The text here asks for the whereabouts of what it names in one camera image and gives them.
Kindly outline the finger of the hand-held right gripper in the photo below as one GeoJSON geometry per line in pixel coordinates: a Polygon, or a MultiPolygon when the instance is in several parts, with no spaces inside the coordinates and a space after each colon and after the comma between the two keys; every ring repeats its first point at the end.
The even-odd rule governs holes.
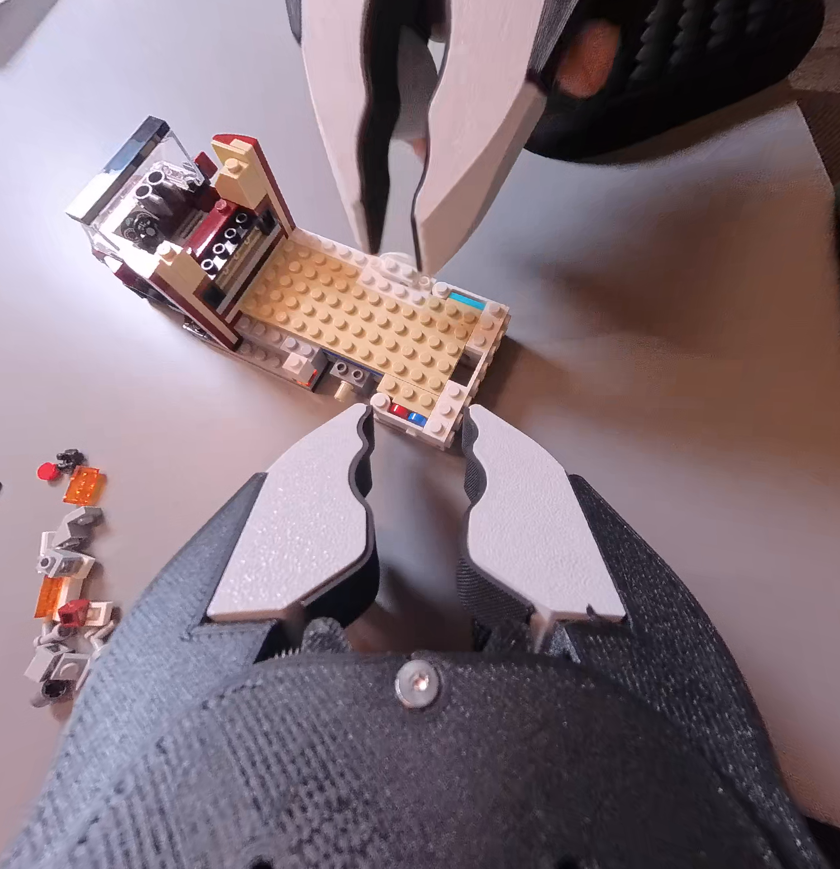
{"type": "Polygon", "coordinates": [[[317,124],[358,246],[378,253],[384,140],[374,116],[367,36],[372,2],[304,1],[304,64],[317,124]]]}
{"type": "Polygon", "coordinates": [[[539,120],[527,78],[543,1],[449,2],[429,151],[413,205],[418,263],[438,273],[468,240],[539,120]]]}

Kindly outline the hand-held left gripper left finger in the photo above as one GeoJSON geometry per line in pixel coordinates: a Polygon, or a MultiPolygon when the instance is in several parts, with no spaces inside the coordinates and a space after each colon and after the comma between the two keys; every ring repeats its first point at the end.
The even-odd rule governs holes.
{"type": "Polygon", "coordinates": [[[349,625],[376,599],[371,407],[349,406],[268,469],[209,603],[213,621],[284,619],[349,625]]]}

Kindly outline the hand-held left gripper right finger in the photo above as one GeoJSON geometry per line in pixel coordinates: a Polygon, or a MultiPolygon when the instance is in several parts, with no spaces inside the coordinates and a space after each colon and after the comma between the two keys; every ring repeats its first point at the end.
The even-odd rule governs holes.
{"type": "Polygon", "coordinates": [[[539,651],[558,623],[621,632],[627,613],[564,468],[480,405],[465,414],[463,454],[457,584],[478,647],[497,633],[539,651]]]}

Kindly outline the white wheel arch brick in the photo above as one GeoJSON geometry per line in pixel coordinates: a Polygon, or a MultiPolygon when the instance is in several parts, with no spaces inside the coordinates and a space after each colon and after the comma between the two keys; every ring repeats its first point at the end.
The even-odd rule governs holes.
{"type": "Polygon", "coordinates": [[[418,270],[409,255],[389,252],[368,259],[359,283],[366,288],[401,296],[409,292],[428,294],[435,280],[418,270]]]}

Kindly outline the toy brick truck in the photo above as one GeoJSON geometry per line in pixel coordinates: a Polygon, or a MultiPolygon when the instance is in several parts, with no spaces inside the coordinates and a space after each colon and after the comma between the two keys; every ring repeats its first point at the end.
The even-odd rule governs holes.
{"type": "Polygon", "coordinates": [[[92,254],[220,352],[450,448],[509,308],[437,280],[428,294],[362,286],[375,255],[299,228],[257,139],[211,146],[216,162],[146,118],[67,208],[92,254]]]}

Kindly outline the orange transparent brick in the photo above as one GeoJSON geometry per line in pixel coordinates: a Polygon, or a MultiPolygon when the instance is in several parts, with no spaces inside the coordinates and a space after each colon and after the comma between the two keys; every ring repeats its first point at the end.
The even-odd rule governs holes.
{"type": "Polygon", "coordinates": [[[67,484],[63,502],[74,506],[96,506],[106,483],[106,475],[98,468],[79,465],[67,484]]]}

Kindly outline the pile of small loose bricks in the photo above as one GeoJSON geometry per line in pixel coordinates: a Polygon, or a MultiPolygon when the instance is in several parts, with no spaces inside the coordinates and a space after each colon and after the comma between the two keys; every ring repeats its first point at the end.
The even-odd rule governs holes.
{"type": "Polygon", "coordinates": [[[76,506],[55,531],[42,534],[37,571],[41,588],[34,617],[40,623],[33,658],[24,672],[36,688],[31,704],[50,707],[73,699],[119,621],[111,601],[95,601],[84,584],[97,560],[89,539],[102,520],[99,506],[76,506]]]}

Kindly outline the black piece with red stud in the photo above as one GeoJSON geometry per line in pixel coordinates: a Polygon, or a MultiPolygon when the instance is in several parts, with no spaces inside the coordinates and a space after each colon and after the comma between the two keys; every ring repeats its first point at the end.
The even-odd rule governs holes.
{"type": "Polygon", "coordinates": [[[73,474],[75,469],[86,464],[86,456],[78,449],[59,452],[52,462],[44,462],[37,468],[37,477],[44,482],[54,482],[62,475],[73,474]]]}

